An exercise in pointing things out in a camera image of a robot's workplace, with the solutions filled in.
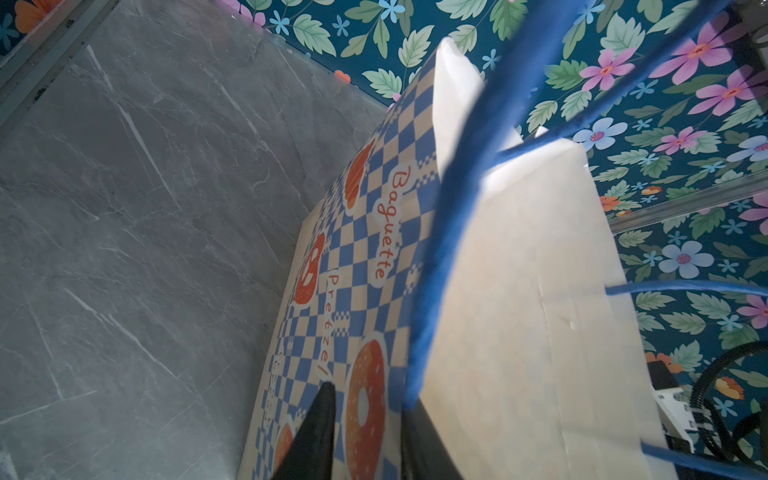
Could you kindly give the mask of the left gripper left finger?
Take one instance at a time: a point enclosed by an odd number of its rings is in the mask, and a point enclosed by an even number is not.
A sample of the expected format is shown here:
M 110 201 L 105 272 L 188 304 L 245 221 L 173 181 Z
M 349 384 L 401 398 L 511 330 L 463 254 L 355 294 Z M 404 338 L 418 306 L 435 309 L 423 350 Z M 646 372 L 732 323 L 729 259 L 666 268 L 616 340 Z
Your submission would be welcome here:
M 274 480 L 329 480 L 335 438 L 336 389 L 325 382 L 310 406 Z

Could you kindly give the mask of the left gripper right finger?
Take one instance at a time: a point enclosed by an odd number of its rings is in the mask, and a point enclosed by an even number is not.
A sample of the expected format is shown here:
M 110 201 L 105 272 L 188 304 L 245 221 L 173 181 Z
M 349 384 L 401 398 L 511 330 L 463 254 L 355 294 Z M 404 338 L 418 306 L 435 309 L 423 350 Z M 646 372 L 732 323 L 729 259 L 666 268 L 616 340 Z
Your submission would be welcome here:
M 421 401 L 401 416 L 401 478 L 461 480 Z

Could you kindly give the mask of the checkered paper bag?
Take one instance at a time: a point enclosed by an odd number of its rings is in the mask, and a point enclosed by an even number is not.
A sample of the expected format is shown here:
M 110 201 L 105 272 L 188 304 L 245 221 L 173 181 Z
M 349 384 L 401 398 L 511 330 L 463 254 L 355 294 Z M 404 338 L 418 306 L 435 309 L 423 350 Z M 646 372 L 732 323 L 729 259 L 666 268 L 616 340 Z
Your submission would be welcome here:
M 389 101 L 301 226 L 238 475 L 320 386 L 330 479 L 402 479 L 421 401 L 462 479 L 767 475 L 763 1 L 360 1 Z M 670 448 L 647 363 L 698 431 Z

